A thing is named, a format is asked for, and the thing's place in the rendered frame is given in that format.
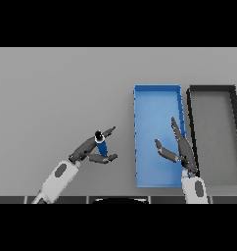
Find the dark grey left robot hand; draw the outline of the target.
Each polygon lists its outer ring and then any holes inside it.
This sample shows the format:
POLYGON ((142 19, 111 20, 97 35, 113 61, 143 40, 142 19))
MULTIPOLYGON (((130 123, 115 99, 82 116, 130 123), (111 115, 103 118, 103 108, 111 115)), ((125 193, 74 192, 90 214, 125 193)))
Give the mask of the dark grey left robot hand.
MULTIPOLYGON (((102 132, 102 134, 105 136, 105 141, 106 138, 112 134, 114 129, 115 128, 112 127, 102 132)), ((75 164, 77 161, 81 162, 85 159, 88 159, 90 162, 108 164, 118 157, 117 154, 107 154, 106 156, 101 155, 96 145, 94 135, 85 140, 69 155, 70 162, 75 164)))

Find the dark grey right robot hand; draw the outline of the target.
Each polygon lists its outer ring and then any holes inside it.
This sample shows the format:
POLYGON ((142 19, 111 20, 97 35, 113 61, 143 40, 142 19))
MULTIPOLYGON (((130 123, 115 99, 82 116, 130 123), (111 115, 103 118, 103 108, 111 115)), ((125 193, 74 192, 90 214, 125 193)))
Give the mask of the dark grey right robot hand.
POLYGON ((156 139, 155 143, 158 149, 158 153, 160 156, 174 163, 180 161, 181 166, 187 170, 188 175, 195 176, 198 173, 198 168, 196 165, 192 147, 187 138, 181 134, 181 131, 175 118, 171 118, 171 128, 173 130, 173 134, 177 142, 178 153, 175 154, 174 152, 164 148, 160 140, 156 139))

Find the dark grey bin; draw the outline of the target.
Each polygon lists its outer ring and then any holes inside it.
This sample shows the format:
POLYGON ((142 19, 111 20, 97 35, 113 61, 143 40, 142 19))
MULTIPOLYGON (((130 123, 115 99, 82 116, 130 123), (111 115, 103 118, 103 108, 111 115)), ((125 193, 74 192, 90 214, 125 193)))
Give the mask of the dark grey bin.
POLYGON ((206 185, 237 185, 237 92, 231 85, 190 85, 191 138, 206 185))

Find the blue bin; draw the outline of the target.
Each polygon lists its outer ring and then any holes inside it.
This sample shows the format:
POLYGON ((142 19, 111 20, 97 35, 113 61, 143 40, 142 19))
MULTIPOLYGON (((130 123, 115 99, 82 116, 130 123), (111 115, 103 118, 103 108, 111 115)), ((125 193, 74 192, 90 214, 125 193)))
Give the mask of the blue bin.
POLYGON ((185 136, 181 85, 135 84, 133 95, 136 187, 180 187, 181 164, 161 157, 155 140, 178 154, 171 118, 175 118, 185 136))

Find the blue pipe with dark end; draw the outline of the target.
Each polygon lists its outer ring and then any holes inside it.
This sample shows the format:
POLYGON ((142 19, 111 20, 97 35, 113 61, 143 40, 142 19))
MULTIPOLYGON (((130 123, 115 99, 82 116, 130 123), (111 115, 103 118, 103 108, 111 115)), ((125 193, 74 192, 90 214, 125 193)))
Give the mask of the blue pipe with dark end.
POLYGON ((94 139, 98 147, 99 153, 103 156, 106 156, 108 154, 107 144, 105 141, 105 136, 102 134, 100 130, 97 130, 95 132, 94 139))

